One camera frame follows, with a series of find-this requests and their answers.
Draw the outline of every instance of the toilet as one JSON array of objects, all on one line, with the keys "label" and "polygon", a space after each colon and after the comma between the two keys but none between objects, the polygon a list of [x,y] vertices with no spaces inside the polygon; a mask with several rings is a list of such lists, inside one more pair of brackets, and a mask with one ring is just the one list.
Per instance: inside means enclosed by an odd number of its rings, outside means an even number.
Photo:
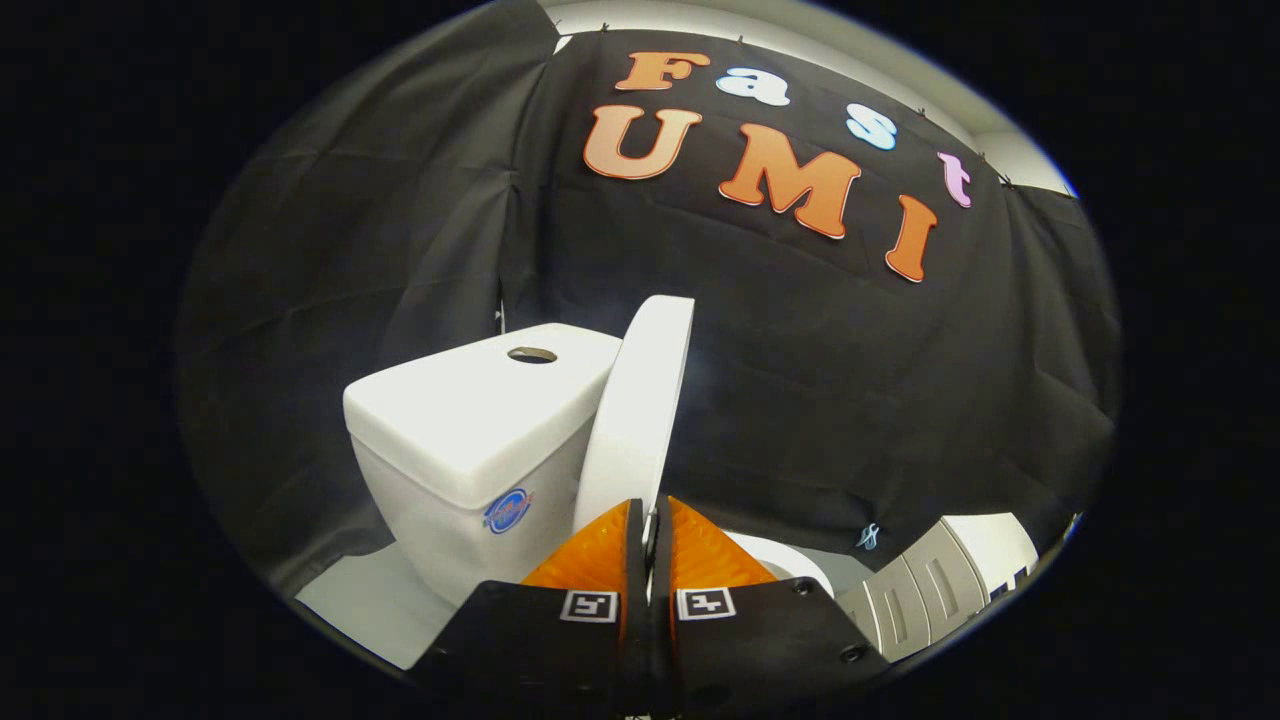
[{"label": "toilet", "polygon": [[[653,296],[622,340],[564,324],[499,334],[361,378],[352,448],[424,583],[461,607],[518,583],[575,532],[640,498],[644,538],[676,418],[694,301]],[[804,555],[732,533],[774,577],[831,583]]]},{"label": "toilet", "polygon": [[571,536],[621,341],[563,324],[499,334],[349,384],[343,414],[378,510],[456,607],[520,582]]}]

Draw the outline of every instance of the pink letter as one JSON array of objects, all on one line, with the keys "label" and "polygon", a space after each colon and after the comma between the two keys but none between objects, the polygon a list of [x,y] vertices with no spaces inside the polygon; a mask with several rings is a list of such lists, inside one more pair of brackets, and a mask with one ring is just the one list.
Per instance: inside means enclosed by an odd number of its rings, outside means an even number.
[{"label": "pink letter", "polygon": [[942,165],[946,168],[943,172],[943,179],[947,183],[947,192],[951,193],[951,199],[956,201],[961,208],[968,208],[970,205],[969,196],[964,193],[964,183],[969,182],[969,173],[964,172],[960,167],[960,158],[955,155],[947,155],[946,152],[938,152],[938,160],[942,160]]}]

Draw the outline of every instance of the white wall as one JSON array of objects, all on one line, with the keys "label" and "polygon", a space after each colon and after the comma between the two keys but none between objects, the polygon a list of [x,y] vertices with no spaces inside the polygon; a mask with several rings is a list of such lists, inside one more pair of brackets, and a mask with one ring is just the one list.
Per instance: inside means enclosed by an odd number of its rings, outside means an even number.
[{"label": "white wall", "polygon": [[1075,190],[1053,163],[1025,135],[1018,131],[987,132],[974,137],[987,163],[1014,184],[1029,184],[1075,196]]},{"label": "white wall", "polygon": [[[778,4],[785,1],[776,0]],[[937,68],[932,68],[927,61],[904,63],[904,65],[916,68],[914,73],[920,77],[915,79],[919,79],[919,85],[933,88],[936,91],[933,96],[913,87],[913,78],[906,77],[911,74],[910,72],[891,76],[854,58],[849,53],[818,42],[800,32],[781,27],[780,23],[764,22],[717,8],[655,0],[593,0],[570,4],[556,4],[556,0],[543,0],[543,5],[552,22],[558,23],[557,29],[561,35],[598,32],[602,23],[609,23],[611,29],[666,29],[728,40],[737,40],[739,36],[742,36],[744,42],[822,65],[870,86],[909,108],[924,108],[925,114],[932,122],[954,135],[975,152],[986,152],[987,161],[1016,184],[1030,184],[1057,192],[1070,192],[1068,182],[1057,172],[1053,163],[1029,138],[1018,132],[1011,123],[991,120],[992,117],[1002,118],[993,108],[982,108],[980,111],[973,108],[974,104],[984,101],[977,99],[959,81],[940,81]],[[813,6],[803,6],[806,13],[813,13]],[[840,15],[829,15],[829,18],[832,23],[846,24],[851,35],[876,36],[876,44],[879,47],[884,47],[886,42],[891,42],[884,36],[858,26],[847,18]],[[946,88],[948,92],[942,91],[945,82],[952,85],[951,88]],[[940,100],[940,97],[945,97],[946,100]],[[965,127],[964,123],[956,120],[947,111],[946,101],[952,104],[968,102],[969,106],[964,108],[963,113],[959,111],[961,108],[957,106],[956,114],[972,118],[982,117],[983,127],[978,128],[980,132],[974,132],[969,127]],[[1000,129],[989,132],[992,127],[998,127]]]}]

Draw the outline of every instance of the round blue sticker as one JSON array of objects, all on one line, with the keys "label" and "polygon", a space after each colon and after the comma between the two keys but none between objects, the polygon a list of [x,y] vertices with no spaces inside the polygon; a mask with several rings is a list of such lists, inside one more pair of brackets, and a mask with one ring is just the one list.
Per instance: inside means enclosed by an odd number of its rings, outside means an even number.
[{"label": "round blue sticker", "polygon": [[495,536],[506,533],[529,512],[532,497],[525,491],[516,488],[499,497],[484,512],[484,524]]}]

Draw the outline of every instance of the toilet seat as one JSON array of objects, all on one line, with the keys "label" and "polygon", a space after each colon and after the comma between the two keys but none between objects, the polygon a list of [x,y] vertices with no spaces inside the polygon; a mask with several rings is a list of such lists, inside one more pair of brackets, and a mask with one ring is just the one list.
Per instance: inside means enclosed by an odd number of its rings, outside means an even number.
[{"label": "toilet seat", "polygon": [[631,319],[595,410],[573,507],[575,533],[639,497],[648,539],[692,320],[691,299],[666,295],[645,300]]},{"label": "toilet seat", "polygon": [[818,564],[806,557],[803,552],[794,547],[788,547],[777,541],[771,541],[768,538],[760,538],[755,536],[746,536],[742,533],[733,533],[724,530],[724,534],[730,537],[739,547],[745,550],[751,557],[756,559],[760,565],[773,577],[780,580],[787,580],[791,578],[813,578],[818,580],[827,594],[836,597],[836,592],[831,588],[831,580],[827,574],[818,568]]}]

